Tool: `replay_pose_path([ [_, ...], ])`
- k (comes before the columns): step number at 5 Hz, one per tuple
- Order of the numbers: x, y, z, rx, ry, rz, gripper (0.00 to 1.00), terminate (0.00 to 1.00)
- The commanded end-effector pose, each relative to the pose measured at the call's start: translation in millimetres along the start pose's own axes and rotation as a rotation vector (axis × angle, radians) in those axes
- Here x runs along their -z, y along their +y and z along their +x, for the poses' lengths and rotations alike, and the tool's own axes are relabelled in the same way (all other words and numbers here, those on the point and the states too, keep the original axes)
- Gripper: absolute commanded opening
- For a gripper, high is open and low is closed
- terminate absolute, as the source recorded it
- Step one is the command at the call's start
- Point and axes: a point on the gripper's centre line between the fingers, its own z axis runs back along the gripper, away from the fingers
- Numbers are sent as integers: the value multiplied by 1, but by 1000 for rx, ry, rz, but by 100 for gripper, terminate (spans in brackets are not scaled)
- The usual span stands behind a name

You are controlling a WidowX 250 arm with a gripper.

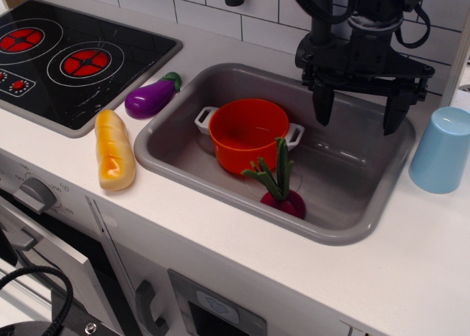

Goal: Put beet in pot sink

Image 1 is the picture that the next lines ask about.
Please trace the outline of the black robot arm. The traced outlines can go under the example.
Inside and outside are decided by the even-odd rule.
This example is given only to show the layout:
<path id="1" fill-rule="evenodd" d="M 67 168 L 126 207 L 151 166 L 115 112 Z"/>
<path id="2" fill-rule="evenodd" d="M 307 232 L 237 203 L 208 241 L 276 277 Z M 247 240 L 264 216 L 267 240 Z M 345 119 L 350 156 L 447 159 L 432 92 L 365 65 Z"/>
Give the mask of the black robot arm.
<path id="1" fill-rule="evenodd" d="M 423 45 L 429 32 L 414 43 L 402 38 L 404 12 L 414 11 L 430 25 L 422 0 L 347 0 L 341 15 L 333 0 L 295 0 L 311 16 L 311 31 L 301 40 L 295 64 L 302 83 L 313 93 L 314 112 L 322 125 L 330 122 L 337 90 L 379 95 L 387 99 L 383 132 L 394 133 L 409 108 L 427 96 L 434 68 L 409 59 L 391 47 Z"/>

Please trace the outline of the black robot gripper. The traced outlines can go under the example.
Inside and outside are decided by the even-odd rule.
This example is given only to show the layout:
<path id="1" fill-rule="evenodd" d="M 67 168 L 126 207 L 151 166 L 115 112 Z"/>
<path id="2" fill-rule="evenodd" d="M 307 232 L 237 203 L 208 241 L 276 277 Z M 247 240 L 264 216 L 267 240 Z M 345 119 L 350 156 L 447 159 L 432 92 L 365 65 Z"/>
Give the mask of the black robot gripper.
<path id="1" fill-rule="evenodd" d="M 351 27 L 350 40 L 337 41 L 333 33 L 325 42 L 314 39 L 319 32 L 308 33 L 300 42 L 295 64 L 303 70 L 303 84 L 313 89 L 314 111 L 317 121 L 326 126 L 335 98 L 334 90 L 387 96 L 383 118 L 383 134 L 393 134 L 409 110 L 409 101 L 423 101 L 427 82 L 435 69 L 407 58 L 391 47 L 395 37 L 407 48 L 423 45 L 430 27 L 415 43 L 402 39 L 403 17 L 387 21 L 373 21 L 362 15 L 347 19 Z"/>

